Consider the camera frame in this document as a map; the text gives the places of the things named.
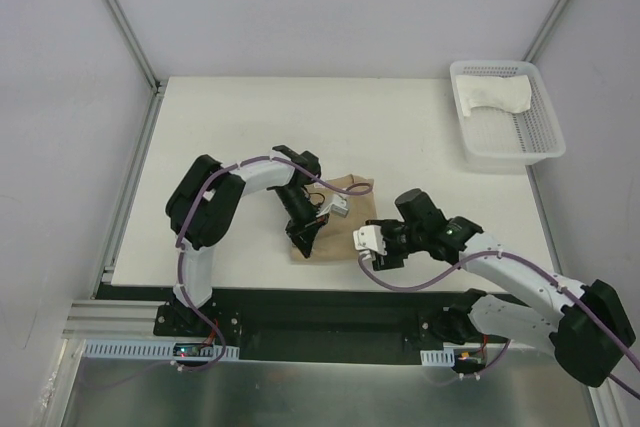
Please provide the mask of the aluminium frame post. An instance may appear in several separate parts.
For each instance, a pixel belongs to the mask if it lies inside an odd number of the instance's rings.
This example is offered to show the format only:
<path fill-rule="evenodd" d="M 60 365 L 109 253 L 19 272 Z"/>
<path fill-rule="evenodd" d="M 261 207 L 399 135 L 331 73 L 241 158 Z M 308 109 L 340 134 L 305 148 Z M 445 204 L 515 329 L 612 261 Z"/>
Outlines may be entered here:
<path fill-rule="evenodd" d="M 156 75 L 119 0 L 102 0 L 109 16 L 120 33 L 145 83 L 153 93 L 161 90 L 162 81 Z"/>
<path fill-rule="evenodd" d="M 574 0 L 553 1 L 522 57 L 524 62 L 536 64 L 540 60 L 555 31 L 558 29 L 563 18 L 569 11 L 573 1 Z"/>

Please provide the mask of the white plastic basket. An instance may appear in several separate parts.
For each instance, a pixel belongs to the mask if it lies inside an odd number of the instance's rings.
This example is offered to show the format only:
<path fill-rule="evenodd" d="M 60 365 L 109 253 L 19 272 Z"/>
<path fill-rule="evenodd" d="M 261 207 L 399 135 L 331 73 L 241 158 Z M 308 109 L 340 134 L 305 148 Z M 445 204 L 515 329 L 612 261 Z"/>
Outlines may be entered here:
<path fill-rule="evenodd" d="M 456 61 L 451 86 L 466 160 L 515 169 L 565 154 L 566 144 L 537 67 L 508 60 Z"/>

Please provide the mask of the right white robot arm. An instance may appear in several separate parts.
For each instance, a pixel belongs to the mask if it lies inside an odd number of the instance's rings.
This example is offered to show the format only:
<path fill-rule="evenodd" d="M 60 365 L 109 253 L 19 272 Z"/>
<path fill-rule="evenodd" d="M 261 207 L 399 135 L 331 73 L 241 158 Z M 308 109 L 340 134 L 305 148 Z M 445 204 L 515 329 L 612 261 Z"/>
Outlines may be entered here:
<path fill-rule="evenodd" d="M 458 345 L 479 335 L 516 341 L 552 356 L 589 387 L 611 378 L 622 359 L 639 364 L 631 351 L 635 332 L 609 284 L 585 284 L 539 267 L 467 218 L 446 217 L 420 189 L 400 195 L 395 206 L 399 219 L 368 220 L 353 233 L 359 266 L 372 281 L 380 284 L 377 272 L 401 268 L 410 255 L 426 253 L 449 267 L 417 290 L 465 271 L 514 298 L 508 302 L 469 289 L 428 319 L 434 337 Z"/>

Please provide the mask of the right aluminium frame post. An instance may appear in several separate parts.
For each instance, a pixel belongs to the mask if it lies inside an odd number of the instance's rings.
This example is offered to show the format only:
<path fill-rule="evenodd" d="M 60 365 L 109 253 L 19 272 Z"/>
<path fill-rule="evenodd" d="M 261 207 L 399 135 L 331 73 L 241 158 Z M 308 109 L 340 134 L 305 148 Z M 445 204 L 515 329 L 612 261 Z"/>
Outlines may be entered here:
<path fill-rule="evenodd" d="M 569 11 L 573 1 L 574 0 L 553 1 L 522 57 L 524 62 L 536 64 L 540 60 L 555 31 L 558 29 L 563 18 Z"/>

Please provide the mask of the left aluminium frame post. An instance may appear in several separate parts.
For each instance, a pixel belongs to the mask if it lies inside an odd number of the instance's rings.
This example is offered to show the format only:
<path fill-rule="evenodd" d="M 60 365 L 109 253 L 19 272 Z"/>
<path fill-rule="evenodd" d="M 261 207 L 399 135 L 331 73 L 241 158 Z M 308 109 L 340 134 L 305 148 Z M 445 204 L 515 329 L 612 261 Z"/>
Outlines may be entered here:
<path fill-rule="evenodd" d="M 156 75 L 119 0 L 102 0 L 109 16 L 120 33 L 145 83 L 153 93 L 161 90 L 162 81 Z"/>

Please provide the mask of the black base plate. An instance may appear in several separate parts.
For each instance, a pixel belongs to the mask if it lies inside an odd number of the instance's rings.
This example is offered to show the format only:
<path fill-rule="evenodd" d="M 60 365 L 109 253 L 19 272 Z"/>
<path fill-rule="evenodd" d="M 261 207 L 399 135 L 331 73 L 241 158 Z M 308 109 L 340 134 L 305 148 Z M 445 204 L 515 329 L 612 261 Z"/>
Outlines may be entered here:
<path fill-rule="evenodd" d="M 176 298 L 162 304 L 158 337 L 206 338 L 214 327 L 241 359 L 417 365 L 443 343 L 432 319 L 461 300 L 456 292 L 216 289 L 198 313 Z"/>

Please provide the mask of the beige t shirt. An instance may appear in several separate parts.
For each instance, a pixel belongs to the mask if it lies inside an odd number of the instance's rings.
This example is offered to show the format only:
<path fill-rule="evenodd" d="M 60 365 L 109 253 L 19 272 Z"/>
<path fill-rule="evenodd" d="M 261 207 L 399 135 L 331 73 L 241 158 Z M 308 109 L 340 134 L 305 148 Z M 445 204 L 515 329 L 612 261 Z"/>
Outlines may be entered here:
<path fill-rule="evenodd" d="M 328 180 L 328 183 L 342 190 L 349 190 L 355 184 L 367 183 L 373 186 L 373 178 L 364 178 L 354 174 Z M 335 192 L 314 183 L 307 187 L 313 201 L 330 200 Z M 377 219 L 375 194 L 370 192 L 363 196 L 346 196 L 348 213 L 342 217 L 334 212 L 314 240 L 309 258 L 292 246 L 289 258 L 294 263 L 328 263 L 357 260 L 358 253 L 354 247 L 353 232 L 364 226 L 367 220 Z"/>

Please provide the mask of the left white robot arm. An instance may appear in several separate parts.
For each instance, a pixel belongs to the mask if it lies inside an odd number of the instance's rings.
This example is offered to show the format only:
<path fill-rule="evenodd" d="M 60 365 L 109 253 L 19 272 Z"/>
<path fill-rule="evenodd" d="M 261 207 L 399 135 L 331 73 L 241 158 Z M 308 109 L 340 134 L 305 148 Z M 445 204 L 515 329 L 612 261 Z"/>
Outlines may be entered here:
<path fill-rule="evenodd" d="M 316 155 L 297 153 L 285 145 L 227 167 L 206 154 L 196 158 L 165 207 L 179 250 L 173 293 L 183 306 L 176 322 L 188 335 L 202 335 L 210 327 L 212 314 L 203 305 L 212 296 L 215 245 L 228 232 L 242 198 L 275 192 L 289 215 L 285 233 L 307 258 L 329 220 L 306 191 L 320 176 Z"/>

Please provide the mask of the rolled white t shirt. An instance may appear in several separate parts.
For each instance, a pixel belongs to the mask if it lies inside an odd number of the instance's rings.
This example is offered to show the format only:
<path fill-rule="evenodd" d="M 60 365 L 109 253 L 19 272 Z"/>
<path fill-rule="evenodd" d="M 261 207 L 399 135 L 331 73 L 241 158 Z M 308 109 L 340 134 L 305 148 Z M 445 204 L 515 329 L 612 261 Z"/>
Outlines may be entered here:
<path fill-rule="evenodd" d="M 494 108 L 510 114 L 528 111 L 532 89 L 526 75 L 513 77 L 457 75 L 455 77 L 464 117 L 478 108 Z"/>

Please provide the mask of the aluminium front rail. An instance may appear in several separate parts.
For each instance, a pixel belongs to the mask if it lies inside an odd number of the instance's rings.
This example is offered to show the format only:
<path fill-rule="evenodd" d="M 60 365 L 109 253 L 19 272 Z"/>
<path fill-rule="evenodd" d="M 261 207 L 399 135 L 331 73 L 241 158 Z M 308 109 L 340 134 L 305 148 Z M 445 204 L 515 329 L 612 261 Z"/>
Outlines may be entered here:
<path fill-rule="evenodd" d="M 157 310 L 164 303 L 156 305 L 142 301 L 125 303 L 107 300 L 76 302 L 71 308 L 65 331 L 70 335 L 86 334 L 100 338 L 120 335 L 124 337 L 150 336 L 160 340 L 182 339 L 183 337 L 158 337 L 154 335 L 153 327 Z M 213 332 L 221 331 L 218 327 L 214 327 L 211 333 Z M 477 342 L 481 336 L 483 335 L 464 344 Z"/>

